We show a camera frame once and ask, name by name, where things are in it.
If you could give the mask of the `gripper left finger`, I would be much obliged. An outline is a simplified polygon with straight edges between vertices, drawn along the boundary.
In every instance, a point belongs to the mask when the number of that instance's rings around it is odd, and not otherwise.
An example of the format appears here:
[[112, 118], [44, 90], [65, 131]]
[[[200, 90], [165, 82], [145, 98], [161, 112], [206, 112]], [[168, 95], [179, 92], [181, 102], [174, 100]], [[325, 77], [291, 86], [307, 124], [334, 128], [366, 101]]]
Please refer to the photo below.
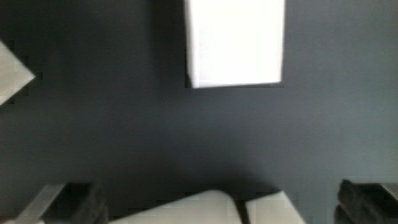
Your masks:
[[16, 224], [108, 224], [103, 186], [69, 182], [42, 187], [16, 219]]

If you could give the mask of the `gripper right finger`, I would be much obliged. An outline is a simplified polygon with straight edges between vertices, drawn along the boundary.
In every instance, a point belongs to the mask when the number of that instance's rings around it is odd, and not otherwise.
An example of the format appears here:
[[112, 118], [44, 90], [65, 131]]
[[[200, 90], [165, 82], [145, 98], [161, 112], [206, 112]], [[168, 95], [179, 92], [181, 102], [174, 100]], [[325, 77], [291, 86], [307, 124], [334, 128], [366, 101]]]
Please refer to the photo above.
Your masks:
[[398, 183], [341, 182], [334, 224], [398, 224]]

